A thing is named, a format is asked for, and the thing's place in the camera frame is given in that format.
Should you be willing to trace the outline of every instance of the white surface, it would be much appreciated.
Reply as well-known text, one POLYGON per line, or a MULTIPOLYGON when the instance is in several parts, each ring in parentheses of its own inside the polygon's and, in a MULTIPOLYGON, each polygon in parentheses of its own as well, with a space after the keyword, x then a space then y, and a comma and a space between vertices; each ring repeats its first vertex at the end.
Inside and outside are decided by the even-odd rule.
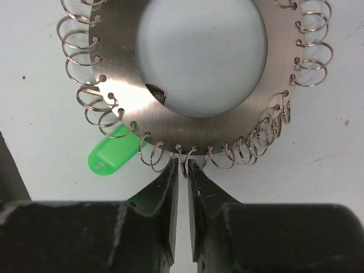
POLYGON ((238 106, 266 63, 267 35, 252 1, 154 0, 137 41, 144 81, 167 90, 165 106, 190 117, 238 106))
MULTIPOLYGON (((336 57, 327 81, 295 90, 292 124, 256 166, 224 172, 209 165, 206 172, 242 202, 339 203, 364 222, 364 1, 332 2, 327 42, 336 57)), ((3 3, 0 130, 34 200, 128 198, 156 175, 137 171, 137 157, 110 177, 88 169, 87 156, 103 137, 84 120, 77 86, 64 72, 55 34, 62 16, 59 1, 3 3)), ((171 272, 196 272, 183 179, 176 257, 171 272)))

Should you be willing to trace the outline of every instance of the circular metal plate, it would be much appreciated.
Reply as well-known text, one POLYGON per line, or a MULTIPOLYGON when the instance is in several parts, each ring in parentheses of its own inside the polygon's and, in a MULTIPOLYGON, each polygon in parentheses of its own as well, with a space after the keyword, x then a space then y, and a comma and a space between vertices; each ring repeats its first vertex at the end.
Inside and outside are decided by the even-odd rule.
POLYGON ((290 75, 299 77, 295 69, 295 58, 303 59, 304 49, 296 46, 298 39, 304 41, 304 34, 295 27, 296 21, 303 21, 299 1, 297 9, 287 9, 277 1, 253 0, 257 6, 267 33, 267 61, 262 77, 252 94, 236 108, 210 118, 187 117, 164 107, 149 92, 138 71, 134 43, 139 18, 148 0, 108 0, 100 9, 92 11, 91 18, 100 15, 102 21, 90 28, 90 43, 93 37, 99 44, 90 52, 91 58, 102 61, 93 67, 96 79, 106 75, 107 80, 98 85, 107 102, 113 102, 107 95, 113 93, 119 108, 125 113, 122 122, 130 127, 137 123, 134 133, 140 137, 146 132, 146 140, 156 145, 165 141, 163 148, 175 152, 176 145, 184 152, 197 147, 196 155, 205 155, 208 147, 214 153, 223 151, 223 144, 235 147, 239 137, 247 137, 272 108, 282 105, 282 92, 292 95, 294 85, 290 75))

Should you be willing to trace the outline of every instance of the green key tag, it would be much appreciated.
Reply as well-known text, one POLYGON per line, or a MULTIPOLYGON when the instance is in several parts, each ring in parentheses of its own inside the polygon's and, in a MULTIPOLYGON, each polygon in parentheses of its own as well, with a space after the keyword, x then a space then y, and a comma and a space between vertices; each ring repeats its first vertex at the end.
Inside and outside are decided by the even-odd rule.
MULTIPOLYGON (((129 132, 125 125, 116 129, 112 135, 129 132)), ((89 155, 88 164, 97 175, 112 175, 138 153, 140 138, 131 133, 123 138, 106 138, 89 155)))

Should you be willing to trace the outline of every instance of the central hole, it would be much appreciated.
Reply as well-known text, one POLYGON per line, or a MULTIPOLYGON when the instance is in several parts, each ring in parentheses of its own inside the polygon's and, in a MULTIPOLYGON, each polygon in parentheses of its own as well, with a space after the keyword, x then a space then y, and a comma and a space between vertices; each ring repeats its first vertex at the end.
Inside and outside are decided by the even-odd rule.
POLYGON ((241 104, 263 73, 267 37, 251 0, 152 0, 140 19, 136 59, 165 106, 212 117, 241 104))

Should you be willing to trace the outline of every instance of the metal key ring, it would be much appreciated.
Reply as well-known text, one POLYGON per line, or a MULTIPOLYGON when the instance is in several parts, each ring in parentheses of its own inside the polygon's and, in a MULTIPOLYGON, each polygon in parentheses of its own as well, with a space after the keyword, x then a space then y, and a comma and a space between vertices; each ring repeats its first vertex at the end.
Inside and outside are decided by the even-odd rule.
MULTIPOLYGON (((68 37, 70 37, 72 35, 75 35, 75 34, 85 34, 85 35, 89 36, 89 32, 86 31, 86 30, 72 30, 72 31, 67 32, 63 36, 63 39, 64 40, 67 40, 68 37)), ((63 50, 64 55, 66 57, 69 57, 69 54, 67 53, 65 46, 67 46, 69 48, 72 48, 72 49, 75 49, 75 50, 84 50, 84 51, 87 51, 89 49, 92 49, 94 46, 96 46, 97 43, 98 43, 98 38, 96 38, 95 41, 92 44, 88 45, 87 47, 80 47, 78 45, 74 45, 74 44, 70 44, 70 43, 67 43, 66 44, 65 42, 62 42, 62 50, 63 50)))
POLYGON ((178 154, 178 158, 179 158, 179 163, 181 166, 181 170, 182 170, 182 174, 184 177, 187 177, 187 169, 186 169, 186 165, 185 165, 185 161, 182 155, 182 148, 178 148, 177 149, 177 154, 178 154))
POLYGON ((151 166, 151 168, 152 168, 152 170, 154 171, 154 172, 157 172, 157 173, 161 173, 161 172, 163 172, 163 170, 166 168, 166 166, 168 166, 168 163, 169 163, 169 161, 171 161, 171 159, 173 158, 173 153, 171 153, 171 157, 169 158, 169 161, 168 161, 168 163, 167 163, 167 165, 163 168, 163 169, 161 169, 161 170, 156 170, 155 168, 154 168, 154 166, 156 165, 155 163, 153 163, 153 157, 154 157, 154 155, 155 155, 155 151, 160 147, 160 146, 163 146, 165 144, 165 141, 163 141, 163 140, 160 140, 155 146, 154 146, 154 148, 153 148, 153 150, 152 150, 152 153, 151 153, 151 155, 150 155, 150 160, 149 160, 149 162, 150 162, 150 166, 151 166))
MULTIPOLYGON (((151 133, 147 133, 147 134, 145 134, 141 139, 140 139, 140 141, 139 141, 139 147, 138 147, 138 155, 139 155, 139 157, 140 157, 140 159, 141 159, 141 161, 145 164, 145 165, 147 165, 147 166, 150 166, 150 164, 149 163, 147 163, 147 162, 145 162, 144 161, 144 159, 143 159, 143 154, 142 154, 142 145, 143 145, 143 142, 144 142, 144 140, 147 138, 147 137, 150 137, 151 136, 151 133)), ((158 158, 158 160, 154 163, 154 165, 157 165, 162 159, 163 159, 163 156, 164 156, 164 150, 163 149, 161 149, 160 150, 160 155, 159 155, 159 158, 158 158)))
POLYGON ((281 3, 278 2, 278 0, 274 0, 274 2, 281 8, 284 8, 284 9, 296 9, 297 8, 297 3, 293 3, 292 0, 288 0, 288 5, 283 5, 281 3))
MULTIPOLYGON (((66 21, 68 21, 68 20, 71 20, 72 18, 71 17, 69 17, 68 15, 67 16, 65 16, 65 17, 63 17, 62 19, 60 19, 60 21, 58 22, 58 24, 57 24, 57 27, 56 27, 56 31, 57 31, 57 35, 58 35, 58 37, 59 37, 59 39, 62 41, 62 44, 65 44, 67 47, 69 47, 69 48, 72 48, 72 49, 76 49, 76 50, 87 50, 87 49, 92 49, 97 43, 98 43, 98 37, 96 37, 95 36, 95 41, 94 41, 94 43, 92 43, 91 45, 89 45, 89 46, 87 46, 87 47, 80 47, 80 46, 78 46, 78 45, 74 45, 74 44, 71 44, 71 43, 68 43, 67 41, 66 41, 66 39, 67 39, 67 37, 65 37, 68 33, 70 33, 70 32, 73 32, 73 31, 70 31, 70 32, 68 32, 67 34, 65 34, 64 36, 61 36, 61 32, 60 32, 60 28, 61 28, 61 26, 62 26, 62 24, 64 23, 64 22, 66 22, 66 21)), ((84 30, 74 30, 74 31, 82 31, 83 33, 84 32, 86 32, 86 33, 84 33, 84 34, 87 34, 87 35, 89 35, 89 32, 88 31, 84 31, 84 30)))
MULTIPOLYGON (((69 55, 71 58, 77 56, 77 55, 80 55, 80 54, 90 54, 89 52, 86 52, 86 51, 78 51, 78 52, 75 52, 75 53, 72 53, 71 55, 69 55)), ((66 70, 66 74, 67 76, 75 83, 79 84, 79 85, 85 85, 85 86, 92 86, 92 85, 98 85, 99 83, 101 82, 104 82, 106 81, 106 76, 105 75, 100 75, 100 78, 98 81, 96 82, 93 82, 93 83, 87 83, 87 82, 80 82, 78 79, 76 79, 75 77, 73 77, 71 75, 71 73, 69 72, 69 69, 68 69, 68 64, 69 64, 70 60, 67 59, 66 60, 66 63, 65 63, 65 70, 66 70)))
POLYGON ((229 158, 229 159, 230 159, 233 163, 235 163, 236 165, 239 165, 239 166, 248 165, 248 164, 246 163, 246 161, 245 161, 245 159, 244 159, 244 155, 243 155, 242 153, 241 153, 241 155, 242 155, 241 159, 243 160, 243 163, 240 163, 240 162, 238 162, 238 161, 236 160, 234 150, 231 150, 231 151, 230 151, 230 152, 231 152, 231 154, 232 154, 233 156, 229 155, 228 148, 229 148, 229 144, 228 144, 227 142, 225 142, 225 143, 224 143, 224 152, 225 152, 225 154, 226 154, 227 158, 229 158))
POLYGON ((194 152, 197 152, 197 148, 196 147, 192 147, 192 149, 190 150, 190 152, 186 155, 186 157, 185 157, 185 159, 184 159, 184 168, 185 168, 185 170, 186 170, 186 176, 185 176, 185 178, 188 178, 188 171, 187 171, 187 166, 186 166, 186 164, 187 164, 187 160, 188 160, 188 158, 194 153, 194 152))
MULTIPOLYGON (((303 60, 302 63, 314 63, 314 64, 319 64, 319 65, 324 65, 322 62, 317 61, 317 60, 303 60)), ((322 84, 326 80, 326 78, 328 76, 328 68, 324 67, 324 71, 325 71, 324 78, 315 84, 310 84, 310 85, 301 84, 296 81, 296 75, 294 75, 294 74, 291 74, 289 79, 291 80, 291 82, 294 82, 296 85, 301 86, 301 87, 314 87, 314 86, 318 86, 319 84, 322 84)))
MULTIPOLYGON (((241 144, 242 144, 243 141, 244 141, 243 137, 238 139, 238 152, 239 152, 239 155, 240 155, 241 159, 245 162, 246 165, 254 165, 258 161, 258 158, 254 157, 252 155, 252 153, 249 150, 249 147, 248 147, 247 143, 245 143, 245 146, 246 146, 246 148, 248 149, 248 152, 249 152, 249 160, 248 161, 245 160, 245 157, 244 157, 244 154, 243 154, 243 151, 242 151, 242 147, 241 147, 241 144)), ((256 147, 255 147, 255 153, 256 154, 258 153, 258 149, 256 147)))
POLYGON ((116 100, 116 98, 114 96, 110 96, 109 99, 114 100, 114 104, 112 105, 112 107, 105 107, 105 108, 98 108, 98 107, 94 107, 90 104, 87 104, 86 102, 84 102, 81 97, 80 97, 80 93, 84 92, 86 90, 98 90, 98 88, 96 86, 81 86, 79 88, 79 90, 76 93, 76 100, 77 102, 82 105, 84 108, 93 111, 93 112, 107 112, 110 110, 113 110, 115 107, 118 106, 118 101, 116 100))
MULTIPOLYGON (((307 13, 305 13, 305 14, 303 14, 303 16, 307 16, 307 15, 317 15, 317 16, 320 16, 321 18, 323 18, 323 20, 325 21, 325 22, 328 22, 329 21, 329 19, 326 17, 326 15, 325 14, 323 14, 323 13, 320 13, 320 12, 318 12, 318 11, 309 11, 309 12, 307 12, 307 13)), ((330 31, 330 25, 329 24, 327 24, 326 25, 326 32, 325 32, 325 35, 319 40, 319 41, 316 41, 316 42, 308 42, 308 43, 303 43, 301 40, 297 40, 296 41, 296 45, 297 46, 299 46, 299 47, 314 47, 316 44, 319 44, 319 43, 321 43, 323 40, 325 40, 326 39, 326 37, 328 36, 328 34, 329 34, 329 31, 330 31)))
MULTIPOLYGON (((100 116, 100 118, 99 118, 98 122, 99 122, 99 123, 101 123, 101 122, 102 122, 102 119, 103 119, 105 116, 106 116, 106 113, 103 113, 103 114, 100 116)), ((100 130, 100 132, 102 132, 102 134, 103 134, 104 136, 106 136, 106 137, 108 137, 108 138, 114 138, 114 139, 115 139, 115 138, 124 138, 124 137, 126 137, 127 135, 130 135, 130 134, 134 131, 134 129, 135 129, 135 124, 133 123, 133 125, 132 125, 131 129, 130 129, 127 133, 125 133, 125 134, 123 134, 123 135, 111 135, 111 134, 109 134, 109 133, 105 132, 105 131, 103 130, 103 128, 102 128, 102 127, 99 127, 98 129, 100 130)))
POLYGON ((273 142, 274 142, 274 140, 275 140, 275 137, 273 137, 272 138, 272 141, 269 141, 269 135, 268 135, 268 132, 266 131, 266 130, 264 130, 263 129, 263 126, 264 126, 264 124, 268 124, 268 123, 270 123, 270 118, 269 117, 266 117, 265 119, 264 119, 264 121, 262 121, 261 123, 260 123, 260 125, 259 125, 259 130, 257 130, 257 139, 258 139, 258 143, 259 143, 259 145, 262 147, 262 148, 268 148, 268 147, 270 147, 272 144, 273 144, 273 142), (261 137, 261 135, 262 135, 262 132, 264 132, 265 134, 266 134, 266 144, 263 144, 263 142, 262 142, 262 137, 261 137))
MULTIPOLYGON (((93 106, 94 104, 97 104, 99 102, 104 101, 103 98, 97 98, 96 100, 92 101, 89 105, 93 106)), ((104 112, 100 118, 103 119, 105 116, 107 116, 108 114, 112 113, 113 111, 110 109, 109 111, 104 112)), ((119 121, 121 121, 122 117, 123 117, 123 111, 122 109, 119 109, 119 116, 116 117, 116 119, 113 122, 110 123, 106 123, 106 124, 101 124, 100 120, 98 121, 98 123, 94 123, 92 122, 89 117, 88 117, 88 113, 89 113, 89 109, 85 109, 85 118, 87 120, 88 123, 90 123, 91 125, 95 126, 95 127, 99 127, 99 128, 108 128, 108 127, 112 127, 113 125, 115 125, 116 123, 118 123, 119 121)))
POLYGON ((209 155, 207 154, 207 155, 205 155, 205 162, 202 165, 201 169, 205 169, 208 162, 209 162, 209 155))
MULTIPOLYGON (((73 34, 78 34, 78 33, 83 33, 83 32, 87 32, 87 31, 81 31, 81 30, 70 31, 66 35, 64 35, 64 37, 65 37, 65 39, 67 39, 69 36, 71 36, 73 34)), ((93 63, 80 63, 79 61, 76 61, 74 58, 72 58, 70 56, 70 54, 67 53, 66 48, 64 46, 64 43, 62 43, 62 51, 63 51, 63 54, 67 57, 68 60, 70 60, 74 64, 80 65, 82 67, 93 67, 94 65, 97 65, 101 61, 101 58, 100 57, 95 56, 93 63)), ((90 56, 90 53, 88 51, 82 51, 81 54, 77 54, 77 55, 82 55, 82 54, 83 55, 89 55, 90 56)))
POLYGON ((247 147, 248 147, 249 151, 251 152, 252 156, 254 156, 256 158, 259 158, 259 157, 263 156, 267 152, 268 148, 264 148, 264 151, 260 155, 258 155, 258 148, 257 148, 257 146, 255 145, 255 143, 253 141, 253 135, 254 134, 258 134, 258 129, 257 128, 255 128, 250 133, 249 140, 247 142, 247 147))
POLYGON ((287 101, 287 103, 284 103, 284 98, 289 96, 289 91, 284 91, 282 93, 282 108, 281 108, 281 114, 283 118, 284 124, 290 124, 291 123, 291 102, 290 100, 287 101))
MULTIPOLYGON (((221 167, 215 160, 214 160, 214 157, 213 157, 213 155, 212 155, 212 151, 214 150, 214 147, 213 146, 209 146, 208 147, 208 150, 209 150, 209 157, 210 157, 210 160, 211 160, 211 162, 217 167, 217 168, 219 168, 219 169, 222 169, 222 170, 224 170, 224 171, 227 171, 227 170, 229 170, 229 169, 232 169, 233 167, 234 167, 234 165, 235 165, 235 163, 233 162, 233 164, 230 166, 230 167, 228 167, 228 168, 223 168, 223 167, 221 167)), ((232 154, 233 154, 233 158, 234 158, 234 160, 236 160, 236 158, 235 158, 235 154, 234 154, 234 152, 232 151, 231 152, 232 154)))
POLYGON ((324 3, 325 5, 327 5, 327 7, 329 9, 330 15, 329 15, 328 20, 321 27, 319 27, 319 28, 312 28, 312 29, 304 28, 304 27, 301 26, 302 23, 300 21, 296 21, 295 26, 298 29, 300 29, 301 31, 316 32, 316 31, 322 30, 324 27, 326 27, 329 24, 329 22, 331 20, 331 17, 332 17, 332 6, 331 6, 331 4, 327 0, 319 0, 319 1, 321 1, 322 3, 324 3))
POLYGON ((270 127, 274 139, 279 138, 280 135, 282 134, 282 125, 283 125, 282 112, 280 111, 278 116, 274 118, 275 111, 280 111, 280 105, 276 105, 276 107, 272 111, 272 123, 270 127))
POLYGON ((70 12, 70 10, 66 7, 64 0, 61 0, 61 5, 62 8, 64 9, 64 11, 68 14, 69 17, 71 17, 73 20, 82 23, 82 24, 89 24, 94 26, 95 24, 99 23, 101 21, 101 17, 99 17, 98 19, 91 21, 89 18, 86 18, 84 16, 77 16, 75 14, 73 14, 72 12, 70 12))
MULTIPOLYGON (((330 52, 331 52, 331 57, 325 64, 320 65, 319 67, 312 67, 312 68, 311 67, 304 67, 303 65, 300 64, 300 58, 298 58, 298 57, 295 58, 295 64, 298 65, 302 69, 315 70, 315 71, 319 71, 319 70, 327 67, 334 58, 334 49, 332 48, 331 45, 329 45, 328 43, 324 43, 324 42, 318 43, 317 46, 324 46, 324 47, 328 48, 330 50, 330 52)), ((304 64, 304 63, 314 63, 314 62, 313 62, 312 59, 308 59, 308 60, 304 60, 302 63, 304 64)))

